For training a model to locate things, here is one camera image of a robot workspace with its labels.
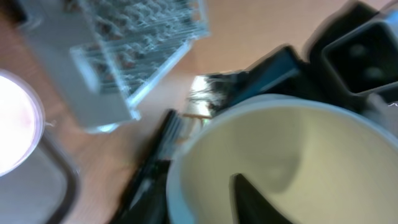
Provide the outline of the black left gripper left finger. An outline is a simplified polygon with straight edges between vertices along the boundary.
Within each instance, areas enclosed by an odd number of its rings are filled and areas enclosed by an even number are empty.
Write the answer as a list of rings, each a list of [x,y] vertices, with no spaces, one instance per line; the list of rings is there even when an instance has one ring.
[[[177,150],[182,117],[166,111],[164,120],[148,145],[148,154],[128,182],[121,202],[109,221],[115,223],[169,223],[165,195],[167,173]]]

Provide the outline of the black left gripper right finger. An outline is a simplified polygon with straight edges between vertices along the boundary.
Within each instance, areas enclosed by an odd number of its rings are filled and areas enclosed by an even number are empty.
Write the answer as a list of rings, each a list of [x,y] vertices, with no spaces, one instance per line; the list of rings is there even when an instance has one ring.
[[[235,220],[240,224],[292,224],[247,180],[235,174],[231,180]]]

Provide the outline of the cream white cup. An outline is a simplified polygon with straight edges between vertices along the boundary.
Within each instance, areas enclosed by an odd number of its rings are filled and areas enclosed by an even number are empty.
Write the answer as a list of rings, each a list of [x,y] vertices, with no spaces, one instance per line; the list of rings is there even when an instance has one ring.
[[[288,96],[248,99],[179,149],[172,223],[236,223],[242,174],[292,223],[396,223],[397,138],[352,111]]]

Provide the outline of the pink white cup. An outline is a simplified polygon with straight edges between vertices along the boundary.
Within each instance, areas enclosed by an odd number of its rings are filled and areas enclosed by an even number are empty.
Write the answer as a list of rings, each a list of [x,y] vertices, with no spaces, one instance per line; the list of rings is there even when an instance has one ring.
[[[20,166],[38,146],[45,126],[44,106],[34,89],[1,70],[1,175]]]

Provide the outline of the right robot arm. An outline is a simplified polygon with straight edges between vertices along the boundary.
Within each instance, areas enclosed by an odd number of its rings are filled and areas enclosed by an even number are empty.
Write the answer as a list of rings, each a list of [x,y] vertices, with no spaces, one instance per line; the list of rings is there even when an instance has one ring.
[[[173,162],[173,223],[396,223],[397,11],[356,2],[307,61],[259,59]]]

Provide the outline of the grey dishwasher rack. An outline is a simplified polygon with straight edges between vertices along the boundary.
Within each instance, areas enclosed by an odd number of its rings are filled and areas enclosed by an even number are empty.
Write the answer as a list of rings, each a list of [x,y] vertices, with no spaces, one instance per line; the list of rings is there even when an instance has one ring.
[[[20,28],[79,125],[110,133],[209,35],[204,0],[17,0]]]

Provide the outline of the dark brown serving tray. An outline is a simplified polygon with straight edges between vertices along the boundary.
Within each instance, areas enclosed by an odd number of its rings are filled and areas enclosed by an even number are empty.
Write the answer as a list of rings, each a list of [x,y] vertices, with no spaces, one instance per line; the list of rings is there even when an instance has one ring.
[[[1,177],[1,223],[63,223],[80,193],[79,169],[49,131]]]

